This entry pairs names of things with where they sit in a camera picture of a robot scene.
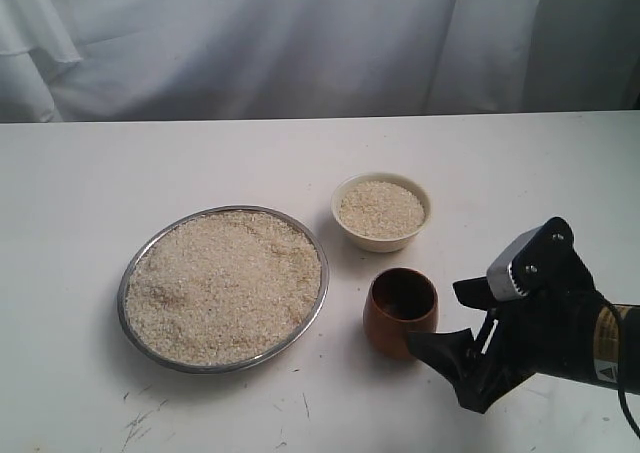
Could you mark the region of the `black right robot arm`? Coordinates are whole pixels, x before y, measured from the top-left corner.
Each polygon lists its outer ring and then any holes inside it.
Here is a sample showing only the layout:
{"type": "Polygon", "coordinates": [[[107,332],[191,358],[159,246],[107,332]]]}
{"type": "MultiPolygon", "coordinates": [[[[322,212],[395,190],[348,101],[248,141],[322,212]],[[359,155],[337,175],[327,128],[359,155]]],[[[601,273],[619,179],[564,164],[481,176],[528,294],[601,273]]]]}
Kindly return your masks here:
{"type": "Polygon", "coordinates": [[[520,234],[484,276],[453,289],[461,305],[485,312],[479,332],[411,331],[406,344],[461,407],[484,413],[535,374],[638,393],[639,308],[597,290],[564,219],[520,234]]]}

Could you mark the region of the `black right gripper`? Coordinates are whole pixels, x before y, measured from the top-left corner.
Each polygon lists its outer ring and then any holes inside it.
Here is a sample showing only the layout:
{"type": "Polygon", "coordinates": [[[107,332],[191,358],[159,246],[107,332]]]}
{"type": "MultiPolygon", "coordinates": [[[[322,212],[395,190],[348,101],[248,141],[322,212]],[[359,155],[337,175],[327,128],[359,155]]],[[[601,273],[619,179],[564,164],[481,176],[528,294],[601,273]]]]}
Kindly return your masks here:
{"type": "Polygon", "coordinates": [[[407,333],[409,353],[451,384],[464,409],[485,413],[535,374],[596,380],[593,336],[601,304],[594,279],[564,219],[553,217],[541,227],[543,283],[528,296],[498,302],[486,277],[453,283],[461,305],[486,313],[475,344],[469,328],[407,333]]]}

